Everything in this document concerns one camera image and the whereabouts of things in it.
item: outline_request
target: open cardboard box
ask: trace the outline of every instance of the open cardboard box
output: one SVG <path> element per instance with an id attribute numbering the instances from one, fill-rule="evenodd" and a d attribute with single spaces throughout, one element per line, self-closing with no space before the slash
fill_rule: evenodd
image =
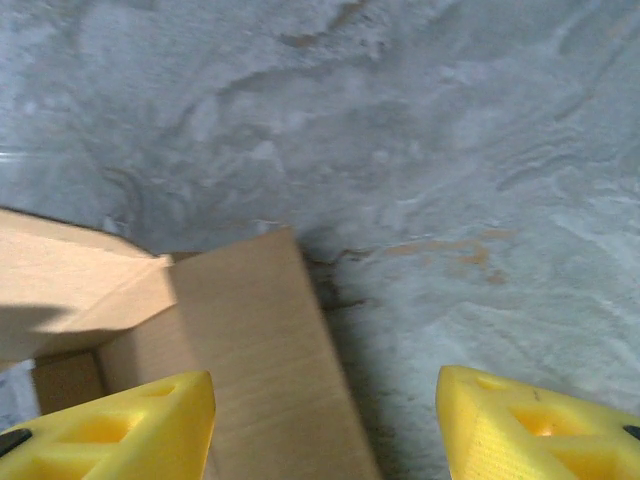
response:
<path id="1" fill-rule="evenodd" d="M 42 413 L 209 370 L 205 478 L 381 478 L 290 230 L 154 257 L 0 210 L 0 260 L 0 365 L 37 359 Z"/>

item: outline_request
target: black tip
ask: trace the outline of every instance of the black tip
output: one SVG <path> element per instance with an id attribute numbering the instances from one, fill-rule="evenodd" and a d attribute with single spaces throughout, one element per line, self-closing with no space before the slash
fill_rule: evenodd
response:
<path id="1" fill-rule="evenodd" d="M 18 445 L 23 444 L 33 436 L 28 428 L 12 430 L 0 435 L 0 457 L 3 457 Z"/>
<path id="2" fill-rule="evenodd" d="M 640 427 L 636 427 L 635 425 L 625 425 L 624 431 L 631 435 L 636 440 L 640 440 Z"/>

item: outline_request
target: yellow triangular piece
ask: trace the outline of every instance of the yellow triangular piece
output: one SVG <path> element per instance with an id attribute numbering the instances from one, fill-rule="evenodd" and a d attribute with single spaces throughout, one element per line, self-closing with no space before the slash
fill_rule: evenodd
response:
<path id="1" fill-rule="evenodd" d="M 10 429 L 33 436 L 0 457 L 0 478 L 200 480 L 214 412 L 209 373 L 192 372 L 45 415 Z"/>
<path id="2" fill-rule="evenodd" d="M 640 479 L 640 417 L 458 366 L 436 408 L 453 480 Z"/>

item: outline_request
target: gray floor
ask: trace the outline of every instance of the gray floor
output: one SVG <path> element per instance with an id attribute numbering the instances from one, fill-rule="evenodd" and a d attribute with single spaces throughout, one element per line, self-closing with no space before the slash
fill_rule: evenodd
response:
<path id="1" fill-rule="evenodd" d="M 638 7 L 0 0 L 0 203 L 294 225 L 387 477 L 444 479 L 442 364 L 640 413 Z"/>

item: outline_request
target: cardboard box flap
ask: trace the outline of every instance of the cardboard box flap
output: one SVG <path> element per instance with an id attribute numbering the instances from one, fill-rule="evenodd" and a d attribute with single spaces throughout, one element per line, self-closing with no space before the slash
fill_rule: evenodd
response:
<path id="1" fill-rule="evenodd" d="M 98 331 L 143 321 L 150 308 L 136 311 L 125 293 L 148 291 L 145 282 L 159 288 L 169 265 L 113 235 L 7 210 L 0 210 L 0 262 L 2 361 L 67 350 L 69 342 L 92 346 Z M 151 310 L 173 303 L 169 291 Z M 73 338 L 58 336 L 65 333 Z"/>
<path id="2" fill-rule="evenodd" d="M 169 271 L 176 306 L 98 349 L 108 391 L 209 370 L 207 478 L 381 478 L 290 230 Z"/>

